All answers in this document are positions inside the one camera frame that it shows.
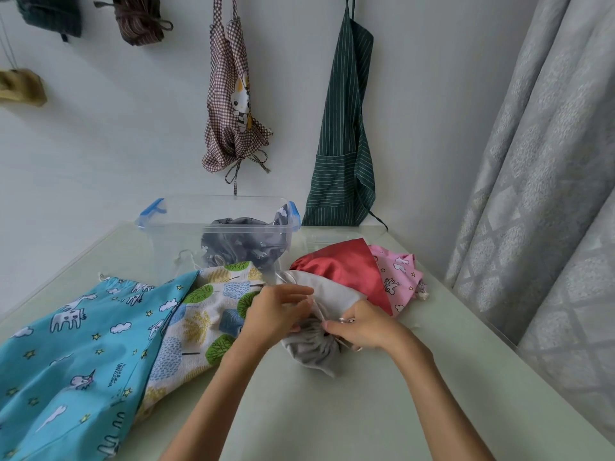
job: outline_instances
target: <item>finger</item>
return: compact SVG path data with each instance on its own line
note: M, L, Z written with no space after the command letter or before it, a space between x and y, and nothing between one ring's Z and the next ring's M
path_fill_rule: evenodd
M297 304L307 298L308 297L305 294L287 294L280 297L280 302L282 304L287 304L289 302Z
M346 320L348 320L349 318L354 318L354 304L352 304L349 309L346 309L344 311L344 313L342 314L342 318L345 318Z
M290 283L282 283L273 287L275 293L281 297L288 294L303 294L309 295L314 293L314 288L309 286L292 285Z
M297 323L305 318L308 318L312 313L313 302L314 300L311 297L308 297L295 307L290 308L288 310L288 315L290 316L292 323Z
M321 323L321 325L327 333L330 333L331 335L337 335L337 336L342 336L343 338L346 338L346 332L348 331L348 326L350 324L335 322L334 320L326 320L323 323Z

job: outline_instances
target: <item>hand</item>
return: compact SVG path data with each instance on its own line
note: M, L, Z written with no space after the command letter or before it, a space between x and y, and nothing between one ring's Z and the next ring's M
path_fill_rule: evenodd
M239 338L264 352L288 333L299 331L297 322L309 317L314 288L299 285L265 286L248 309ZM284 304L295 303L289 307Z
M357 348L384 348L390 351L390 347L400 339L413 336L410 330L365 299L352 304L342 318L354 318L354 322L340 323L328 320L322 323L322 327L327 333L341 336Z

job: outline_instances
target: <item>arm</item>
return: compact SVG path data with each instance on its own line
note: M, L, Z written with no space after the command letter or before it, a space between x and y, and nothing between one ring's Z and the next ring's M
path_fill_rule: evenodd
M367 301L344 314L353 323L323 322L329 333L357 346L386 350L404 376L434 461L495 461L414 334Z
M258 363L311 311L307 286L265 286L248 309L243 329L160 461L217 460L237 407ZM299 302L296 307L285 303Z

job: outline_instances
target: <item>forearm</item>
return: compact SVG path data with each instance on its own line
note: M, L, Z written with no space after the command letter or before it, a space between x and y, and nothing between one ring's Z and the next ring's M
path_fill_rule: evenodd
M250 378L264 356L241 338L228 350L211 383L160 461L217 460Z
M387 351L406 380L434 461L494 461L418 338L402 334Z

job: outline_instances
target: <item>blue unicorn print bag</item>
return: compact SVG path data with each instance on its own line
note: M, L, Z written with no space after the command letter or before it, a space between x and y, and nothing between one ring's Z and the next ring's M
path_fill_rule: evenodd
M118 278L0 348L0 459L104 460L126 437L162 335L198 272L153 287Z

